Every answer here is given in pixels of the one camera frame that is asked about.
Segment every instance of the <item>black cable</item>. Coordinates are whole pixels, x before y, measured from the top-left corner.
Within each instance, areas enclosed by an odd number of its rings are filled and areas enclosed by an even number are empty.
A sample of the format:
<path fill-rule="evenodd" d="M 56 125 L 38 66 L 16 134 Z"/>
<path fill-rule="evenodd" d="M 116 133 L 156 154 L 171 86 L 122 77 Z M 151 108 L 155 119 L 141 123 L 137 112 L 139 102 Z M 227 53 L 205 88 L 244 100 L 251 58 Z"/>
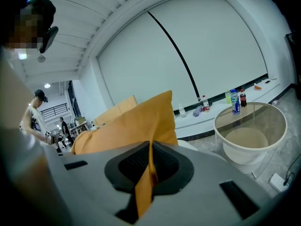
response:
<path fill-rule="evenodd" d="M 288 168 L 287 172 L 286 172 L 286 177 L 285 177 L 285 181 L 283 183 L 283 186 L 285 186 L 288 182 L 288 179 L 290 178 L 291 175 L 293 175 L 293 178 L 295 177 L 295 174 L 292 172 L 289 176 L 288 175 L 288 172 L 289 170 L 291 169 L 292 165 L 298 160 L 298 158 L 301 156 L 301 154 L 299 154 L 299 156 L 296 157 L 296 159 L 292 162 L 292 164 L 290 165 L 290 167 Z"/>
<path fill-rule="evenodd" d="M 173 40 L 172 37 L 169 35 L 169 33 L 166 31 L 166 29 L 162 26 L 162 24 L 154 17 L 154 15 L 151 14 L 147 9 L 145 9 L 145 10 L 146 10 L 146 12 L 147 12 L 147 13 L 148 13 L 148 14 L 149 14 L 149 15 L 157 22 L 157 24 L 160 26 L 160 28 L 164 31 L 164 33 L 167 35 L 167 37 L 169 38 L 169 40 L 170 40 L 171 43 L 173 44 L 175 50 L 178 52 L 178 54 L 179 54 L 179 56 L 180 56 L 180 58 L 181 58 L 181 60 L 182 60 L 182 62 L 183 62 L 183 64 L 184 64 L 184 66 L 185 66 L 185 68 L 186 68 L 186 71 L 187 71 L 187 73 L 188 73 L 188 75 L 189 75 L 189 77 L 190 77 L 190 80 L 191 80 L 191 83 L 192 83 L 192 85 L 193 85 L 194 91 L 196 92 L 196 96 L 197 96 L 197 98 L 198 98 L 198 101 L 200 102 L 200 101 L 201 101 L 201 98 L 200 98 L 199 93 L 198 93 L 198 88 L 197 88 L 197 86 L 196 86 L 196 84 L 195 84 L 195 82 L 194 82 L 194 79 L 193 79 L 193 77 L 192 77 L 192 74 L 191 74 L 191 72 L 190 72 L 190 69 L 189 69 L 189 67 L 188 67 L 188 65 L 187 65 L 187 63 L 186 63 L 186 61 L 185 61 L 185 59 L 184 59 L 182 53 L 180 52 L 178 46 L 175 44 L 174 40 Z"/>

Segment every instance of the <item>plastic bottle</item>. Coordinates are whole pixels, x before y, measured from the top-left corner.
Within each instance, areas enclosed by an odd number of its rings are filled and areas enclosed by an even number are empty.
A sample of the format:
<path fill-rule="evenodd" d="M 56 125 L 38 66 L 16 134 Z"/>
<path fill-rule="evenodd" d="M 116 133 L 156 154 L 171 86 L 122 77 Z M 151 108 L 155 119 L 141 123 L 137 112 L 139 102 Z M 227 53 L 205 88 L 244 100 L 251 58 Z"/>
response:
<path fill-rule="evenodd" d="M 210 106 L 209 106 L 209 102 L 208 102 L 208 100 L 206 99 L 205 96 L 203 96 L 203 105 L 204 105 L 205 112 L 209 112 L 210 111 Z"/>
<path fill-rule="evenodd" d="M 227 104 L 231 104 L 231 92 L 229 89 L 227 89 L 225 96 L 226 96 Z"/>
<path fill-rule="evenodd" d="M 239 106 L 239 98 L 236 93 L 236 89 L 231 90 L 231 103 L 232 103 L 232 112 L 234 115 L 240 113 L 240 106 Z"/>
<path fill-rule="evenodd" d="M 240 92 L 240 105 L 241 107 L 246 107 L 246 94 L 244 93 L 243 89 L 241 89 Z"/>
<path fill-rule="evenodd" d="M 183 108 L 183 106 L 181 106 L 181 104 L 179 104 L 179 108 L 178 109 L 179 109 L 181 117 L 185 117 L 186 116 L 186 112 L 185 112 L 185 109 Z"/>

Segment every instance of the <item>cushion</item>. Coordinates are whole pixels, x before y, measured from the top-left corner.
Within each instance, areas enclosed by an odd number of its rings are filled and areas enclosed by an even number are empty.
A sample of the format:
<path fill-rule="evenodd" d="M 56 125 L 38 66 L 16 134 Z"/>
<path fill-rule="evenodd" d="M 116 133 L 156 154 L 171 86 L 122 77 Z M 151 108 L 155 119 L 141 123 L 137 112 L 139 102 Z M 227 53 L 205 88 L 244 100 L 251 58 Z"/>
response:
<path fill-rule="evenodd" d="M 137 101 L 135 96 L 130 96 L 124 101 L 121 101 L 119 104 L 115 105 L 111 109 L 107 110 L 106 112 L 102 113 L 100 116 L 94 119 L 94 124 L 96 126 L 101 127 L 104 124 L 109 124 L 115 118 L 121 116 L 123 113 L 133 109 L 136 107 Z"/>
<path fill-rule="evenodd" d="M 172 91 L 159 94 L 125 112 L 97 130 L 82 132 L 75 140 L 75 154 L 96 153 L 143 141 L 160 141 L 178 145 L 175 134 Z M 149 152 L 149 165 L 135 187 L 138 216 L 151 205 L 152 188 L 158 178 Z"/>

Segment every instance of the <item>ceiling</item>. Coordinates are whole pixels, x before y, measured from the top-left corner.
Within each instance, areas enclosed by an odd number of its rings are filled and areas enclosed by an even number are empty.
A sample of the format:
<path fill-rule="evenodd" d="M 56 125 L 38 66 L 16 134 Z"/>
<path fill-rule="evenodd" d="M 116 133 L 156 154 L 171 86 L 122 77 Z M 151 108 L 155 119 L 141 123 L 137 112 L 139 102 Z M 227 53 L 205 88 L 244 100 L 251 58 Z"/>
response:
<path fill-rule="evenodd" d="M 14 67 L 26 84 L 68 81 L 79 78 L 80 61 L 104 22 L 128 0 L 50 0 L 56 7 L 52 26 L 59 28 L 52 46 L 37 61 L 37 50 L 25 60 L 12 56 Z"/>
<path fill-rule="evenodd" d="M 44 87 L 45 83 L 41 84 L 30 84 L 28 88 L 30 89 L 31 92 L 35 92 L 38 89 L 41 89 L 45 92 L 45 94 L 48 96 L 51 95 L 64 95 L 64 91 L 68 89 L 69 82 L 68 81 L 63 81 L 63 82 L 56 82 L 56 83 L 50 83 L 49 88 Z"/>

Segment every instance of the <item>railing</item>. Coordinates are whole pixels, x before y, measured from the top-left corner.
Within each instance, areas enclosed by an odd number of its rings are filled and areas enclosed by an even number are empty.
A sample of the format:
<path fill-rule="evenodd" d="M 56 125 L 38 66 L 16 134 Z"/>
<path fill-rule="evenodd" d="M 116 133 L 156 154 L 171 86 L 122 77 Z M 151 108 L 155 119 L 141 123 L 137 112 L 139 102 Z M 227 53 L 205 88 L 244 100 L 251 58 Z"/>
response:
<path fill-rule="evenodd" d="M 49 109 L 46 109 L 44 111 L 41 111 L 41 113 L 43 115 L 43 118 L 47 119 L 47 118 L 62 114 L 67 111 L 68 111 L 67 103 L 65 103 L 65 104 L 57 105 L 57 106 L 51 107 Z"/>

